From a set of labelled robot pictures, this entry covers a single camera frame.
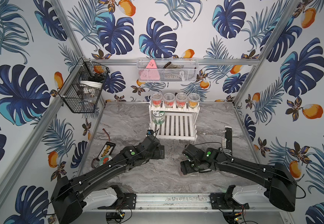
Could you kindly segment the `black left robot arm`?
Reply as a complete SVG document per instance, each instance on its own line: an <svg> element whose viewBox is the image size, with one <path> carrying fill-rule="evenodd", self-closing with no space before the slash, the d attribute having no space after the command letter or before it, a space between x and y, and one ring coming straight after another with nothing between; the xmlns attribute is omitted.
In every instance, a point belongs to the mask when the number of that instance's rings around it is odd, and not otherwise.
<svg viewBox="0 0 324 224"><path fill-rule="evenodd" d="M58 180L51 203L59 223L69 224L76 220L87 206L87 196L100 185L150 160L164 159L164 151L165 146L149 135L137 146L126 146L113 159L86 174Z"/></svg>

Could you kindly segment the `clear seed container orange label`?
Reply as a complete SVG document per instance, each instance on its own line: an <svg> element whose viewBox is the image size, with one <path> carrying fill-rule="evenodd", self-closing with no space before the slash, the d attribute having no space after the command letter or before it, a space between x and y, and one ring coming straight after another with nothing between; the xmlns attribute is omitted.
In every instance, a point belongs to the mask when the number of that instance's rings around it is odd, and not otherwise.
<svg viewBox="0 0 324 224"><path fill-rule="evenodd" d="M196 108L199 104L200 96L197 93L191 93L189 94L188 99L189 108Z"/></svg>

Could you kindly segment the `green lid seed jar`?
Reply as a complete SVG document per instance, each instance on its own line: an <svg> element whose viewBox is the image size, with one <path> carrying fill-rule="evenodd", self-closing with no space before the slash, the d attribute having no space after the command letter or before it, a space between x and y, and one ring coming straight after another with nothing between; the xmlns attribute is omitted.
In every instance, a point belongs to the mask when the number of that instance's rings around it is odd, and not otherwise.
<svg viewBox="0 0 324 224"><path fill-rule="evenodd" d="M152 111L152 121L156 125L162 125L165 122L165 111Z"/></svg>

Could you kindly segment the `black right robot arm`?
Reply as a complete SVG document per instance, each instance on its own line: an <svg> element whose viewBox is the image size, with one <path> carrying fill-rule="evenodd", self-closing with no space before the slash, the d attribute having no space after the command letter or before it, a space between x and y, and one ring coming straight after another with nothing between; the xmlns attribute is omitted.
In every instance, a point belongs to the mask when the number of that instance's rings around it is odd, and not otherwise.
<svg viewBox="0 0 324 224"><path fill-rule="evenodd" d="M232 173L264 187L264 195L276 208L295 211L297 183L284 164L253 163L210 147L204 151L192 144L186 145L182 154L188 159L180 163L184 175L206 170Z"/></svg>

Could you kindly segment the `clear seed container red label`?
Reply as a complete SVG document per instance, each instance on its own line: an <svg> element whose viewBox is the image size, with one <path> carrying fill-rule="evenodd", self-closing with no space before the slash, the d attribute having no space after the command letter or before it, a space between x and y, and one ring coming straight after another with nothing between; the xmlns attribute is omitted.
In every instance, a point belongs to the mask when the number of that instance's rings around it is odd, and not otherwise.
<svg viewBox="0 0 324 224"><path fill-rule="evenodd" d="M188 96L183 93L180 92L176 95L176 107L178 108L183 108L186 105L186 102L188 100Z"/></svg>

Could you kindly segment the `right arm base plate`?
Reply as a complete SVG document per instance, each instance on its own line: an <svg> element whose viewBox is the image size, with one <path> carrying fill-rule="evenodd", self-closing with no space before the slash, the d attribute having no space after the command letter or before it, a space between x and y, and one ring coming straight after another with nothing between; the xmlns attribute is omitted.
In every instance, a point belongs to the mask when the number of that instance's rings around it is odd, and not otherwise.
<svg viewBox="0 0 324 224"><path fill-rule="evenodd" d="M241 210L250 209L249 204L241 204L233 199L233 190L236 186L230 185L225 193L211 193L210 201L213 210Z"/></svg>

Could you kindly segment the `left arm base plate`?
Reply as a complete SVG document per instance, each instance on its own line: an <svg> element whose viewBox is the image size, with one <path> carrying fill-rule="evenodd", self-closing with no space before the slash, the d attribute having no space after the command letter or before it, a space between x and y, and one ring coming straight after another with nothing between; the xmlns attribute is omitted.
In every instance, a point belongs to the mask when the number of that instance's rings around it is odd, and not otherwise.
<svg viewBox="0 0 324 224"><path fill-rule="evenodd" d="M117 199L111 206L100 206L99 210L134 210L136 206L137 195L135 193L124 193L118 185L112 185L111 188L116 193Z"/></svg>

